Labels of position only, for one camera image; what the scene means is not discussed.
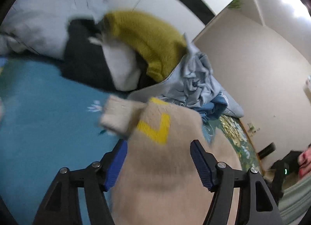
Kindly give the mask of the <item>beige fuzzy sweater yellow pattern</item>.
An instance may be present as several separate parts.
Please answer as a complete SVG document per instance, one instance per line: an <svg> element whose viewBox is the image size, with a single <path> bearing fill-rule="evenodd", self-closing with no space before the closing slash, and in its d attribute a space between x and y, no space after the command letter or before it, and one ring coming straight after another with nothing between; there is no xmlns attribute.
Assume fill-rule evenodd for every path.
<svg viewBox="0 0 311 225"><path fill-rule="evenodd" d="M233 169L241 164L230 142L216 131L209 144L194 110L151 98L148 102L109 96L101 125L126 138L128 152L112 189L116 224L203 224L213 194L190 156L198 140Z"/></svg>

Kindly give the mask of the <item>teal floral bed blanket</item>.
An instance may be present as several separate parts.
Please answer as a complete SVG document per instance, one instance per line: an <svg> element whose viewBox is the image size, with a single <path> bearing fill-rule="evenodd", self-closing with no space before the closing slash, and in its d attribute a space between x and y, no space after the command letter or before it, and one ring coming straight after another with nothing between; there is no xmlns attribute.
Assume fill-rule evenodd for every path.
<svg viewBox="0 0 311 225"><path fill-rule="evenodd" d="M33 224L60 168L66 167L72 175L101 160L118 139L128 144L126 138L100 123L109 96L62 78L54 64L26 56L8 61L1 74L5 107L1 121L1 197L17 223ZM221 131L233 147L235 141L227 136L229 131L239 133L239 125L227 116L219 123L221 129L216 131ZM202 132L206 139L203 124ZM260 169L254 150L250 150L249 158L237 156L241 170ZM120 171L114 171L116 180L108 193L111 215L112 189Z"/></svg>

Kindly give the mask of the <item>dark blue fleece garment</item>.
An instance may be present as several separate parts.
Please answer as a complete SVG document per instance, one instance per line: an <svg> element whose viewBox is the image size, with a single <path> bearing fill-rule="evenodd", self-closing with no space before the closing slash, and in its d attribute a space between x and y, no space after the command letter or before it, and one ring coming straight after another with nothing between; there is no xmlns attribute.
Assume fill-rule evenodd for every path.
<svg viewBox="0 0 311 225"><path fill-rule="evenodd" d="M206 123L208 121L219 119L219 117L225 112L227 108L228 99L222 92L219 92L218 95L210 102L202 105L199 108L193 108L193 110L198 112L202 118L202 122Z"/></svg>

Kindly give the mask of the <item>light blue crumpled garment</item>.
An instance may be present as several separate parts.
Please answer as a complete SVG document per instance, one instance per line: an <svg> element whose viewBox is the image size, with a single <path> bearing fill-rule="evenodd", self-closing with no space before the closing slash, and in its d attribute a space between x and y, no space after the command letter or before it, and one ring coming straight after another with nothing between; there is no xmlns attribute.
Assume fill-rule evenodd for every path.
<svg viewBox="0 0 311 225"><path fill-rule="evenodd" d="M186 35L184 39L187 52L169 76L158 84L132 92L128 99L147 102L155 97L164 102L193 109L210 102L222 92L228 99L228 108L223 114L235 118L244 117L242 107L213 77L213 69L207 55Z"/></svg>

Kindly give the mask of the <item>black and white garment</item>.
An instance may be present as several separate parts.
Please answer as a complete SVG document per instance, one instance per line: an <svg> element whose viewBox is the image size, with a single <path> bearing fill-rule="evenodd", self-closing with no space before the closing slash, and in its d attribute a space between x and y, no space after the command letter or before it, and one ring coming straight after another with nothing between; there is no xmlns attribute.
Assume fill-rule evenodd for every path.
<svg viewBox="0 0 311 225"><path fill-rule="evenodd" d="M74 19L67 32L63 77L106 91L131 92L155 84L142 56L94 20Z"/></svg>

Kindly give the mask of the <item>olive knitted sweater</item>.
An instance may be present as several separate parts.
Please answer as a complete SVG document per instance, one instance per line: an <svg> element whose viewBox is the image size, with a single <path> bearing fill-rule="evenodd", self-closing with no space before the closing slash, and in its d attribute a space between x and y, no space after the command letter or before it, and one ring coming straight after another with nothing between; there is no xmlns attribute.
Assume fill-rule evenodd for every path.
<svg viewBox="0 0 311 225"><path fill-rule="evenodd" d="M171 24L146 12L118 10L104 15L114 38L132 47L147 63L147 76L160 83L187 52L183 35Z"/></svg>

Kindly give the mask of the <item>grey floral pillow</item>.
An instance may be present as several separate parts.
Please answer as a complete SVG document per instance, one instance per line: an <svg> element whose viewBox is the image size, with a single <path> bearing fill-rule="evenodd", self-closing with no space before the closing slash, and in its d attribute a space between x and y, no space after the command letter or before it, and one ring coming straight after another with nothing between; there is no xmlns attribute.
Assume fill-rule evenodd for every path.
<svg viewBox="0 0 311 225"><path fill-rule="evenodd" d="M28 50L62 59L69 21L99 21L107 11L107 0L16 0L1 24L1 55Z"/></svg>

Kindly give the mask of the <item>green potted plant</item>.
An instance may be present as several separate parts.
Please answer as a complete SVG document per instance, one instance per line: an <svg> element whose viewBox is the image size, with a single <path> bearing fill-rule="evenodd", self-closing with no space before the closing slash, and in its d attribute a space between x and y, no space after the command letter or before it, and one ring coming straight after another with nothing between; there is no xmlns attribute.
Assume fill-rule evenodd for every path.
<svg viewBox="0 0 311 225"><path fill-rule="evenodd" d="M228 9L231 10L240 10L243 6L243 1L242 0L233 0L229 5Z"/></svg>

